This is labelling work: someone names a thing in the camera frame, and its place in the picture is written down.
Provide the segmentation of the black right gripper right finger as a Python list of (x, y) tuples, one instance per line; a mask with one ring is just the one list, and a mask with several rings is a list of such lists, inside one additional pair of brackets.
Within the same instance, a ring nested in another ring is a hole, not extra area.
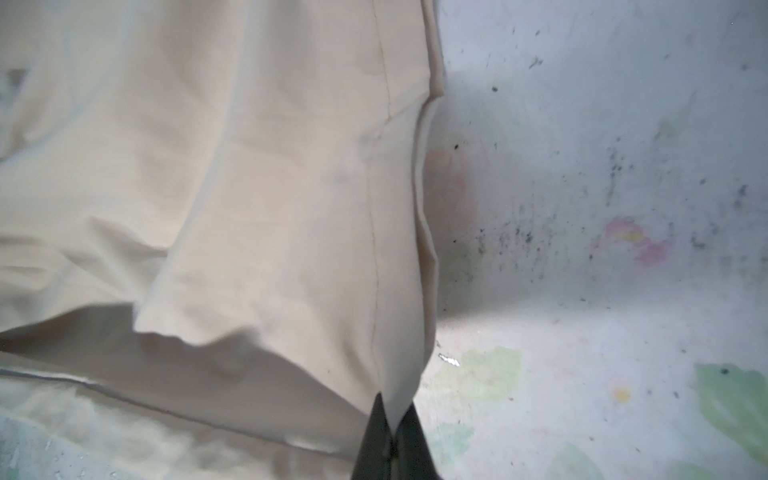
[(392, 478), (397, 480), (441, 480), (415, 405), (411, 404), (393, 438)]

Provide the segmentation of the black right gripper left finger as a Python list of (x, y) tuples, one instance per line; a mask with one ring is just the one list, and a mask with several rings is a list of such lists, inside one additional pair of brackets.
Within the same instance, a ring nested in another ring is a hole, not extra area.
[(351, 480), (391, 478), (392, 432), (384, 411), (382, 395), (375, 397)]

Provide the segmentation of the beige shorts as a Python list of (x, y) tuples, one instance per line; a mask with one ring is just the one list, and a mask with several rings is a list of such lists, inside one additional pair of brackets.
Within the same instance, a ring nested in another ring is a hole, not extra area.
[(431, 1), (3, 2), (2, 415), (146, 479), (351, 479), (436, 342), (442, 80)]

